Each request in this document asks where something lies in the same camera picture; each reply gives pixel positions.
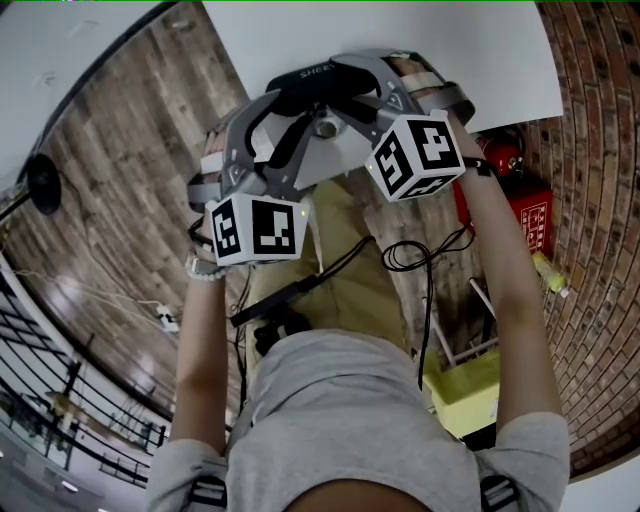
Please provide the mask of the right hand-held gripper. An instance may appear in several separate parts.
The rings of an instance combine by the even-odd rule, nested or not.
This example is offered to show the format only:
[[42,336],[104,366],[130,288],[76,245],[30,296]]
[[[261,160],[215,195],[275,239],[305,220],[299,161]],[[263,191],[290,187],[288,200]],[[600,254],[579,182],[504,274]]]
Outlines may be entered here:
[[[422,63],[443,87],[413,99],[392,67],[392,57]],[[451,120],[466,124],[475,107],[457,83],[445,80],[418,55],[389,55],[384,62],[395,74],[387,83],[378,57],[358,52],[334,55],[340,89],[348,97],[323,104],[371,143],[364,167],[387,200],[433,195],[465,171]],[[380,100],[387,88],[388,97]],[[376,97],[361,96],[371,93]]]

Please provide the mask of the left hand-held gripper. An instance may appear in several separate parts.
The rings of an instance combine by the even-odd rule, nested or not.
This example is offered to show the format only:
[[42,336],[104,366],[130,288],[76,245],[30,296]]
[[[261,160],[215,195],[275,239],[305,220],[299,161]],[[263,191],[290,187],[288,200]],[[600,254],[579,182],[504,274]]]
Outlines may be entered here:
[[[284,132],[274,149],[263,120],[279,91],[263,94],[240,107],[229,121],[224,165],[264,166],[268,190],[289,190],[297,177],[312,135],[313,113],[305,113]],[[235,192],[224,198],[220,158],[203,158],[187,186],[191,208],[202,214],[189,228],[197,246],[212,253],[220,266],[296,260],[301,256],[310,207],[301,202]]]

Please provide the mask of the black glasses case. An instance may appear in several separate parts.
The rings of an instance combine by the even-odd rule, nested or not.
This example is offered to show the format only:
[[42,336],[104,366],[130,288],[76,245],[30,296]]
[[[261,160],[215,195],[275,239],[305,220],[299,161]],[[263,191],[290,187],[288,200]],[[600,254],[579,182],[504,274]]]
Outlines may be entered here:
[[295,117],[336,100],[378,92],[374,75],[364,69],[331,60],[291,71],[273,78],[265,91],[279,91],[271,112]]

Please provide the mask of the person's left forearm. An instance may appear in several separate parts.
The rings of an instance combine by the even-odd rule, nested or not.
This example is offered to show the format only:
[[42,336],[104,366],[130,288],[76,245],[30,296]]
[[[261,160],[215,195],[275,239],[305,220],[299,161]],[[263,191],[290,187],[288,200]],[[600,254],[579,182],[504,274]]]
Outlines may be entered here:
[[223,453],[227,385],[225,279],[192,278],[179,337],[170,439],[197,440]]

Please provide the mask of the person's right forearm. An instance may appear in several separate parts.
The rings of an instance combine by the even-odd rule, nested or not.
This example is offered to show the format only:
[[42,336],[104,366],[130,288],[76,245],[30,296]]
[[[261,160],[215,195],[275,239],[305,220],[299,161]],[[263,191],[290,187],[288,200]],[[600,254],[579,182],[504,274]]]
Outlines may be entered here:
[[497,322],[500,389],[497,428],[529,413],[559,415],[538,274],[497,178],[470,168],[458,179]]

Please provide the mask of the small clear glass cup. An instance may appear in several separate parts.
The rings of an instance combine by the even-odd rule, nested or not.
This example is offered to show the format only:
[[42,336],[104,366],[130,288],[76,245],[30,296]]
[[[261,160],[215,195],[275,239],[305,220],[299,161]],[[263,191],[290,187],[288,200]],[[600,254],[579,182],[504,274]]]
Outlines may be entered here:
[[346,129],[346,122],[329,110],[318,113],[312,123],[312,135],[321,141],[335,140]]

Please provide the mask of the red fire extinguisher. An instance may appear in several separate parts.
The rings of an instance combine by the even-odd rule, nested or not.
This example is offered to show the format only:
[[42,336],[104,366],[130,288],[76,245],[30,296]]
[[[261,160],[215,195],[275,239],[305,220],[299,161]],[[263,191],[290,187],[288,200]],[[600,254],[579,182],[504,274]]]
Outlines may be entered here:
[[522,173],[525,141],[516,125],[479,131],[474,137],[486,160],[496,168],[498,178],[511,178]]

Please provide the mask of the black device with blue label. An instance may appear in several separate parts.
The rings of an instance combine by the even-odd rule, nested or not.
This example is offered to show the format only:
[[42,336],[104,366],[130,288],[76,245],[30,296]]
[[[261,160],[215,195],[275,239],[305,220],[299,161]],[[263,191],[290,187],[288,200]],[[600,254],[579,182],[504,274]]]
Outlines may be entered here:
[[319,281],[318,276],[312,275],[292,282],[233,315],[230,318],[231,324],[235,328],[239,328],[255,319],[268,316],[273,310],[287,306],[290,301],[316,287]]

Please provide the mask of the black waist pouch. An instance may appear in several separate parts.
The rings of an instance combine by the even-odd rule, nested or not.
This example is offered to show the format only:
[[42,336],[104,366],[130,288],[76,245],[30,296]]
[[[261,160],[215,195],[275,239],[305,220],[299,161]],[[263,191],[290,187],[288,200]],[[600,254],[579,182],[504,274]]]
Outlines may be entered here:
[[255,348],[260,356],[266,356],[270,349],[280,340],[309,331],[311,325],[307,318],[293,310],[268,320],[254,331]]

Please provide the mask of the white power strip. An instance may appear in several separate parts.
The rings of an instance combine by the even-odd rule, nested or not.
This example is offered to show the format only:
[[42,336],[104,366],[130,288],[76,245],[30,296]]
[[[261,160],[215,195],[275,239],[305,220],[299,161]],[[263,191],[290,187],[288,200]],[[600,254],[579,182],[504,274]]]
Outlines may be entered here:
[[180,330],[180,326],[171,310],[166,305],[158,305],[156,307],[157,318],[160,321],[161,329],[168,334],[176,334]]

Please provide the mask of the red fire equipment box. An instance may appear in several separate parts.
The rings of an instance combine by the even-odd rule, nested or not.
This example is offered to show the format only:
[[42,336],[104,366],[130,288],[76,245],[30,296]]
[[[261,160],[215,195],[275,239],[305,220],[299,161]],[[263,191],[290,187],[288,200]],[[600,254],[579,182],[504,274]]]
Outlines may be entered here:
[[537,176],[525,174],[517,183],[504,187],[507,200],[526,237],[532,254],[550,252],[552,189]]

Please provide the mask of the black round stand base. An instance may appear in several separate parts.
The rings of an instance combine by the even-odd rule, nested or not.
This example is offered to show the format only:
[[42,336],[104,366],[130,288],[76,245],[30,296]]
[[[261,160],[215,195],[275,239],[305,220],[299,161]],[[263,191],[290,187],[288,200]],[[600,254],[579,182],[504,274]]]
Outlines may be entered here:
[[26,190],[0,211],[0,223],[16,209],[31,202],[44,216],[53,215],[61,204],[62,188],[59,171],[50,157],[43,153],[31,156],[25,166]]

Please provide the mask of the yellow-green drink bottle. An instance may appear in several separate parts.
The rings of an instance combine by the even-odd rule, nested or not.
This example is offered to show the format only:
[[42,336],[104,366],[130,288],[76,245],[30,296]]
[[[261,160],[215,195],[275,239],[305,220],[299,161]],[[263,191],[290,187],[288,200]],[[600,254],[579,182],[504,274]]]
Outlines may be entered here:
[[551,261],[541,251],[532,255],[532,260],[536,271],[546,284],[547,288],[561,298],[569,295],[569,288],[566,278],[551,263]]

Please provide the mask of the black metal railing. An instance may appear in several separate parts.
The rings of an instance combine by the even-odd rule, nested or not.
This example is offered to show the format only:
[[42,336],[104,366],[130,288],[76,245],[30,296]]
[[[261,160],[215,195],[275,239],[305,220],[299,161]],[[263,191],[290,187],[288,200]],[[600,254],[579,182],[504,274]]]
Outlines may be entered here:
[[165,422],[48,336],[0,274],[0,426],[69,472],[145,487]]

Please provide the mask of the yellow-green cardboard box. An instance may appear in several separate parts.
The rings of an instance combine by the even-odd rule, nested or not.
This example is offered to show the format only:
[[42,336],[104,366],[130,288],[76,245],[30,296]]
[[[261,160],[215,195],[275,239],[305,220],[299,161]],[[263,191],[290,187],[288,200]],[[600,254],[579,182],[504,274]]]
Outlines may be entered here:
[[423,383],[442,426],[463,438],[496,421],[499,399],[500,355],[497,349],[442,370],[435,351],[425,356]]

